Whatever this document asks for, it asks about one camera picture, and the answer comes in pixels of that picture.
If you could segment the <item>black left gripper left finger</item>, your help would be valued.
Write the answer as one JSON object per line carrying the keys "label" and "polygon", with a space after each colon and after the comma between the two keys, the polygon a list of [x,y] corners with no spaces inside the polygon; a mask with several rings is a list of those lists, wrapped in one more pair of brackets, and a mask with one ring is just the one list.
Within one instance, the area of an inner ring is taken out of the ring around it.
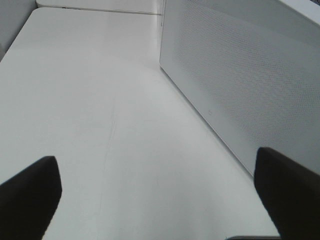
{"label": "black left gripper left finger", "polygon": [[0,238],[41,240],[62,196],[57,160],[45,156],[0,185]]}

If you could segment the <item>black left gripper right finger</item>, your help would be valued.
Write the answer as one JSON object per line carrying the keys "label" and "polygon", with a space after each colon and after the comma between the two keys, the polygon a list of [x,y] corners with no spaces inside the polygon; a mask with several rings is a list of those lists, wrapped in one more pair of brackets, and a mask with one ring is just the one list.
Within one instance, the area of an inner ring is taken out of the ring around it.
{"label": "black left gripper right finger", "polygon": [[257,151],[254,187],[283,240],[320,238],[320,176],[269,147]]}

